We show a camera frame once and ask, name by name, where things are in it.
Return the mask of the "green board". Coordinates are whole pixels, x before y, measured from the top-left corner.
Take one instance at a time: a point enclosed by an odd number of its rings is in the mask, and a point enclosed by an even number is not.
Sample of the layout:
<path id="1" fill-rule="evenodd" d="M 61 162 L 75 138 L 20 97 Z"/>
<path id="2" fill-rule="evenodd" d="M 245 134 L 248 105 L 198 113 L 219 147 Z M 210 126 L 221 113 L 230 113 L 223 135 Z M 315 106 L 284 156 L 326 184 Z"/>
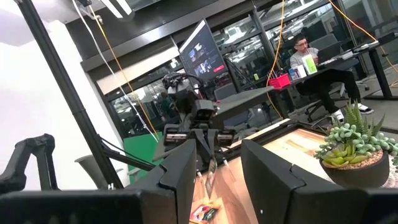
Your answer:
<path id="1" fill-rule="evenodd" d="M 158 165 L 163 161 L 163 159 L 160 159 L 156 162 L 152 161 L 157 145 L 158 142 L 156 142 L 151 134 L 143 134 L 140 136 L 133 136 L 124 139 L 125 151 L 155 165 Z M 147 171 L 139 170 L 135 174 L 129 175 L 130 184 L 133 184 L 135 180 L 138 180 L 140 177 L 143 177 L 146 174 Z"/>

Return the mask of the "black office desk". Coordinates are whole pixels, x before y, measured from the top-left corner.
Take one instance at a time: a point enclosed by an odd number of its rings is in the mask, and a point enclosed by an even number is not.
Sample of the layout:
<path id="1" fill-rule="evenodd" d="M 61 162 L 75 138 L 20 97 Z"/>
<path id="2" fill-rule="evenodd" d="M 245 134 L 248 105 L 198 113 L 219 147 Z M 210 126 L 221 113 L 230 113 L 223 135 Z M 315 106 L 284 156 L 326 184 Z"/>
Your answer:
<path id="1" fill-rule="evenodd" d="M 353 60 L 354 58 L 358 58 L 359 56 L 362 56 L 362 54 L 369 54 L 369 58 L 371 59 L 371 63 L 374 69 L 374 72 L 376 74 L 379 86 L 382 91 L 381 96 L 376 96 L 376 95 L 369 95 L 366 96 L 365 99 L 367 100 L 391 100 L 391 101 L 398 101 L 398 96 L 394 96 L 391 93 L 390 86 L 387 82 L 386 74 L 384 73 L 384 69 L 381 65 L 381 60 L 379 58 L 379 55 L 377 53 L 377 49 L 381 48 L 383 45 L 392 42 L 393 40 L 398 39 L 398 33 L 393 33 L 391 32 L 390 34 L 387 34 L 381 38 L 379 38 L 377 41 L 368 44 L 365 47 L 356 47 L 353 50 L 347 50 L 343 52 L 340 55 L 337 55 L 336 57 L 333 57 L 329 59 L 326 62 L 323 62 L 320 64 L 320 70 L 312 75 L 306 76 L 304 78 L 298 79 L 291 81 L 289 84 L 283 86 L 282 88 L 275 88 L 272 93 L 280 93 L 281 91 L 284 91 L 288 87 L 293 87 L 304 80 L 307 80 L 309 78 L 314 77 L 315 75 L 319 75 L 327 70 L 330 70 L 332 68 L 337 69 L 338 66 L 343 65 L 346 62 L 349 62 L 350 60 Z"/>

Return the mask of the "succulent plant in black pot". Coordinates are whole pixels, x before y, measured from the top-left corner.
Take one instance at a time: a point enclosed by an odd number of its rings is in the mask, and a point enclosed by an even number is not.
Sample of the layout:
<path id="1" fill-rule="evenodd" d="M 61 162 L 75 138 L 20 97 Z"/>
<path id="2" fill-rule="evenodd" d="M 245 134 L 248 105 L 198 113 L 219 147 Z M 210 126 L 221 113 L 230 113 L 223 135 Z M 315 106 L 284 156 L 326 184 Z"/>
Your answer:
<path id="1" fill-rule="evenodd" d="M 314 157 L 328 177 L 344 187 L 381 187 L 392 166 L 398 172 L 398 141 L 381 132 L 384 120 L 369 123 L 362 117 L 360 104 L 347 104 L 346 115 L 331 117 L 324 144 Z"/>

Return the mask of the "white and green box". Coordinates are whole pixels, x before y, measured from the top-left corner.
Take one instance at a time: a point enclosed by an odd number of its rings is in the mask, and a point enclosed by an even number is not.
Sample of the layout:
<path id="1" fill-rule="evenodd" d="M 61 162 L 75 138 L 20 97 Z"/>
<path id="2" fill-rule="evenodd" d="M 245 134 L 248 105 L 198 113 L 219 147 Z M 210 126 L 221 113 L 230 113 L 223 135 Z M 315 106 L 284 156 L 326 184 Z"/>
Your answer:
<path id="1" fill-rule="evenodd" d="M 308 54 L 308 55 L 302 57 L 302 62 L 303 62 L 305 71 L 308 75 L 312 75 L 312 74 L 318 72 L 317 66 L 316 66 L 315 61 L 311 54 Z"/>

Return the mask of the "white sneakers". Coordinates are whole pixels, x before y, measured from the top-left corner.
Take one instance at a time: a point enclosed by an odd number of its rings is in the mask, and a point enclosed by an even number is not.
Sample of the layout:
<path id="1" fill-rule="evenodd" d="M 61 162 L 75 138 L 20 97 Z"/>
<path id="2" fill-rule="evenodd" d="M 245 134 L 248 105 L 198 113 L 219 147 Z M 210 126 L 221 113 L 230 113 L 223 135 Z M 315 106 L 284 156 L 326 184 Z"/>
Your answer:
<path id="1" fill-rule="evenodd" d="M 290 57 L 291 67 L 304 65 L 302 58 L 308 55 L 311 55 L 315 65 L 318 65 L 319 50 L 309 47 L 304 35 L 298 34 L 294 37 L 294 49 L 296 52 Z M 354 106 L 356 102 L 358 103 L 358 109 L 361 114 L 371 114 L 374 112 L 372 108 L 362 104 L 361 95 L 356 84 L 354 74 L 348 70 L 337 70 L 331 68 L 313 78 L 305 80 L 303 83 L 298 84 L 296 88 L 303 94 L 318 95 L 327 112 L 335 116 L 340 121 L 343 121 L 344 115 L 342 111 L 335 105 L 335 102 L 329 94 L 331 85 L 338 82 L 344 84 L 351 104 Z"/>

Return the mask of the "black computer monitor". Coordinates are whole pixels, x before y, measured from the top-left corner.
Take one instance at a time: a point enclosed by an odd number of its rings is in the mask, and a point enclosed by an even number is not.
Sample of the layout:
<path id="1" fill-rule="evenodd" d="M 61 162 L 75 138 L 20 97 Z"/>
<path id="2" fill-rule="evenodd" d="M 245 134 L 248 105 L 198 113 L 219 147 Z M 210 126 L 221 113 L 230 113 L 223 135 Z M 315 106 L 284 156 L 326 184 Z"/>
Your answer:
<path id="1" fill-rule="evenodd" d="M 179 47 L 185 71 L 203 81 L 211 80 L 228 72 L 205 19 L 202 19 Z"/>

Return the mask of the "dark laptop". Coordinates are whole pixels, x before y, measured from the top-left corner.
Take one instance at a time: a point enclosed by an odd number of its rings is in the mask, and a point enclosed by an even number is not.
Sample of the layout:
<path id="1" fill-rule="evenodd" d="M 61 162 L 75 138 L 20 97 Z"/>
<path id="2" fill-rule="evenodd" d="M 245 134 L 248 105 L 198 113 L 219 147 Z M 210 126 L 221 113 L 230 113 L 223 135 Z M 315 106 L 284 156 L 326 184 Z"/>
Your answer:
<path id="1" fill-rule="evenodd" d="M 341 53 L 341 44 L 336 42 L 318 51 L 318 63 L 321 64 Z"/>

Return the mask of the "red plastic basket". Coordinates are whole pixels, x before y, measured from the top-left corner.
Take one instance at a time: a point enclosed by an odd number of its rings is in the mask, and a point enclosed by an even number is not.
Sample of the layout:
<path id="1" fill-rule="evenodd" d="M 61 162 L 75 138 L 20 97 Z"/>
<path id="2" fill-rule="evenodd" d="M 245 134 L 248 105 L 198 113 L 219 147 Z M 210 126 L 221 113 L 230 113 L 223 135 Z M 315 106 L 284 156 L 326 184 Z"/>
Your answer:
<path id="1" fill-rule="evenodd" d="M 289 74 L 284 73 L 282 75 L 279 75 L 275 78 L 270 78 L 268 81 L 268 84 L 270 86 L 273 86 L 275 90 L 281 90 L 286 86 L 290 85 L 290 79 L 289 79 Z"/>

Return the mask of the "grey office chair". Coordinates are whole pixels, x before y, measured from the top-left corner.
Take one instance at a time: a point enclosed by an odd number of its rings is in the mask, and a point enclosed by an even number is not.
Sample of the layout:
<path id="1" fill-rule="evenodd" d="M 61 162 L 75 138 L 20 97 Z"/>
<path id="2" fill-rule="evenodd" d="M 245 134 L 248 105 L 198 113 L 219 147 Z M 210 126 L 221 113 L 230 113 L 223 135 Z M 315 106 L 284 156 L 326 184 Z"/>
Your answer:
<path id="1" fill-rule="evenodd" d="M 79 165 L 81 165 L 81 167 L 86 171 L 95 183 L 97 189 L 108 190 L 108 183 L 93 155 L 83 156 L 76 159 L 75 162 L 79 163 Z"/>

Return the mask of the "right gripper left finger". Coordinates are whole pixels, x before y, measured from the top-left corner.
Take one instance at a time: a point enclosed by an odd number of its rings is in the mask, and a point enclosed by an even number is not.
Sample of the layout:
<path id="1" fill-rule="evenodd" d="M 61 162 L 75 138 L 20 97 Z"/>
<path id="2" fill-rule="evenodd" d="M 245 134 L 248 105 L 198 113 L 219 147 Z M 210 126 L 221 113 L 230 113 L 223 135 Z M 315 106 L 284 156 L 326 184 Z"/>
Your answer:
<path id="1" fill-rule="evenodd" d="M 191 139 L 124 189 L 4 194 L 0 224 L 188 224 L 196 161 Z"/>

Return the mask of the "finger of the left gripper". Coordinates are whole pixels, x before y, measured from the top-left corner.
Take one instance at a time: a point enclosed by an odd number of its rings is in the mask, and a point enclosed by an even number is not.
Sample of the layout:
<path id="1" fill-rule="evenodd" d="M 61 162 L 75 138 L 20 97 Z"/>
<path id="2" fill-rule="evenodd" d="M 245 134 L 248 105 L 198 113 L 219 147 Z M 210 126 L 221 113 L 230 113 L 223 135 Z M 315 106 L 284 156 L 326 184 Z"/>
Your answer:
<path id="1" fill-rule="evenodd" d="M 207 196 L 211 197 L 211 146 L 208 145 L 206 141 L 206 135 L 201 129 L 195 129 L 196 139 L 197 139 L 197 153 L 200 155 L 202 160 L 202 166 L 200 170 L 207 170 L 207 176 L 204 179 L 200 173 L 198 175 L 201 177 Z"/>
<path id="2" fill-rule="evenodd" d="M 213 183 L 215 180 L 215 172 L 218 166 L 215 158 L 215 141 L 216 141 L 216 131 L 211 129 L 208 131 L 208 145 L 211 152 L 211 159 L 209 162 L 208 175 L 207 175 L 207 194 L 209 198 L 211 198 L 212 195 Z"/>

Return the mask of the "grey desk top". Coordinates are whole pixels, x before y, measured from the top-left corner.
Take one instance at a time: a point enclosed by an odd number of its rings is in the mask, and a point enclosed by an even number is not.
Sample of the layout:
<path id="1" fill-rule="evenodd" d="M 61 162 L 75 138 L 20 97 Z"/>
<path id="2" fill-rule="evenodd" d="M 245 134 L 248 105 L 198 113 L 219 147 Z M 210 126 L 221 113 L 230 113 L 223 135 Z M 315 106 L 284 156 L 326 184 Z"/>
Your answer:
<path id="1" fill-rule="evenodd" d="M 273 90 L 273 86 L 267 86 L 255 90 L 243 91 L 215 103 L 218 107 L 218 111 L 212 119 L 213 127 L 217 129 L 224 128 L 224 120 L 230 119 L 256 105 L 266 102 L 267 94 Z"/>

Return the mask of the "black office chair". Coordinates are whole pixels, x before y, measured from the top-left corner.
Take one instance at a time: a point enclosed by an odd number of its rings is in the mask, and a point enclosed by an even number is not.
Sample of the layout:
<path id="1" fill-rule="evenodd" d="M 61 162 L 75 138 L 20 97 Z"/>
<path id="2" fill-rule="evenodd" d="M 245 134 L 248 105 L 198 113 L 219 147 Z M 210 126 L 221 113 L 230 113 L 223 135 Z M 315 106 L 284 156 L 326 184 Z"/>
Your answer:
<path id="1" fill-rule="evenodd" d="M 344 84 L 333 84 L 331 87 L 329 87 L 329 96 L 333 102 L 347 100 L 345 97 Z M 317 119 L 317 117 L 313 117 L 313 114 L 321 107 L 323 107 L 323 102 L 321 100 L 317 100 L 305 109 L 305 115 L 307 116 L 309 123 L 312 123 L 315 119 Z"/>

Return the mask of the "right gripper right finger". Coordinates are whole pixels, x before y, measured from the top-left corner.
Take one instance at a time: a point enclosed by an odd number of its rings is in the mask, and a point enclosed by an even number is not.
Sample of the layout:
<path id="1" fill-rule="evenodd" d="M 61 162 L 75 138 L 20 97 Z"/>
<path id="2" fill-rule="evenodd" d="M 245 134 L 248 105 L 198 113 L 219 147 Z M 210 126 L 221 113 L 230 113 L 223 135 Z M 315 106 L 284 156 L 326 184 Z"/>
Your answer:
<path id="1" fill-rule="evenodd" d="M 241 162 L 259 224 L 398 224 L 398 189 L 344 188 L 252 140 Z"/>

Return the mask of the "orange peach tea packet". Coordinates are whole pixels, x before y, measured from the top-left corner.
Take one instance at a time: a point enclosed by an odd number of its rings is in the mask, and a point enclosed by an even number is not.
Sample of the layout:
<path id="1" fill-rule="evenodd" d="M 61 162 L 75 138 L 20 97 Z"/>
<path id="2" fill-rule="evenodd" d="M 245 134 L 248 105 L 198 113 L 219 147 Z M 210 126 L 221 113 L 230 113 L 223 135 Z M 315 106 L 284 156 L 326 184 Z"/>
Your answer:
<path id="1" fill-rule="evenodd" d="M 213 203 L 200 204 L 190 214 L 189 221 L 195 224 L 207 224 L 218 212 L 221 205 Z"/>

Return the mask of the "small white blue box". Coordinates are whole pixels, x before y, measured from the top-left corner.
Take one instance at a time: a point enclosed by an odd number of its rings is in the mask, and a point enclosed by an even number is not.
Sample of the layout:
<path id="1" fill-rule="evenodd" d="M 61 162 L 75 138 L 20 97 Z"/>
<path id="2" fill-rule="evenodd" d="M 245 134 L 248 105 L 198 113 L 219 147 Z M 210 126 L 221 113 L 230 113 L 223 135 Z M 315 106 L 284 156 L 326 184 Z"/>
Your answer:
<path id="1" fill-rule="evenodd" d="M 305 71 L 305 68 L 303 65 L 299 65 L 296 67 L 292 67 L 289 69 L 289 75 L 292 80 L 298 80 L 301 78 L 305 78 L 307 76 L 307 73 Z"/>

